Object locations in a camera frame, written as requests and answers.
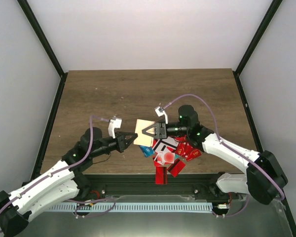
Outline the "beige leather card holder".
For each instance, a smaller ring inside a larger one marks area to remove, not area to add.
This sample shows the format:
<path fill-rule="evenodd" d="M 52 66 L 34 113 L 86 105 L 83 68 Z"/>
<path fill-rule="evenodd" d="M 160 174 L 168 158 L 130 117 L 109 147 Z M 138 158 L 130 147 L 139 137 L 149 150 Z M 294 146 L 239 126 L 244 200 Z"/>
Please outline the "beige leather card holder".
<path fill-rule="evenodd" d="M 135 133 L 137 133 L 138 136 L 133 142 L 134 145 L 145 146 L 145 147 L 152 146 L 153 138 L 151 136 L 143 134 L 142 130 L 146 129 L 147 127 L 153 124 L 155 124 L 155 122 L 150 120 L 143 120 L 143 119 L 136 120 Z"/>

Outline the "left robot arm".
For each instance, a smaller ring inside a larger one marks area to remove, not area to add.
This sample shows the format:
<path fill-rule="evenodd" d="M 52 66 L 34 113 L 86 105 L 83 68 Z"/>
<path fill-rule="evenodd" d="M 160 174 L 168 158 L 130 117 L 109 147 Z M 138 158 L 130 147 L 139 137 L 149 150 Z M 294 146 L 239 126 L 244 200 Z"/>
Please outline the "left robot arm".
<path fill-rule="evenodd" d="M 93 158 L 113 151 L 122 153 L 136 138 L 132 132 L 117 132 L 114 137 L 104 138 L 101 129 L 87 129 L 45 173 L 10 193 L 0 192 L 0 233 L 14 237 L 54 205 L 88 198 L 91 187 L 83 172 L 93 165 Z"/>

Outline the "red card black stripe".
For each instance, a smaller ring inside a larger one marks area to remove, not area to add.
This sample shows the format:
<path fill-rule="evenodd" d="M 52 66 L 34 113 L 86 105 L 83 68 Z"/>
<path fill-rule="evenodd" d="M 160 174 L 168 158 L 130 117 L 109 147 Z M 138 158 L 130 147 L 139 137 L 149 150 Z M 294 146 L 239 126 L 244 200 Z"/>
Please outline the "red card black stripe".
<path fill-rule="evenodd" d="M 166 185 L 167 184 L 167 167 L 157 166 L 155 168 L 155 183 L 157 185 Z"/>

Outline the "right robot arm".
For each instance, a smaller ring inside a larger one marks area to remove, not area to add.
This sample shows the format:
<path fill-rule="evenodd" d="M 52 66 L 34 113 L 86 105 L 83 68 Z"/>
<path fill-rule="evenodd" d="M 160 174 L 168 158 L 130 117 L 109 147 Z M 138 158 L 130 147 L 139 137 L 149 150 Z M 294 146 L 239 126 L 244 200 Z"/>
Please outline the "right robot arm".
<path fill-rule="evenodd" d="M 179 107 L 177 122 L 157 122 L 142 128 L 141 133 L 154 139 L 185 137 L 193 148 L 217 156 L 238 168 L 241 174 L 225 173 L 209 186 L 213 198 L 220 199 L 229 192 L 250 194 L 265 205 L 275 198 L 285 198 L 283 188 L 288 179 L 272 152 L 245 149 L 220 137 L 217 132 L 200 124 L 198 113 L 191 105 Z"/>

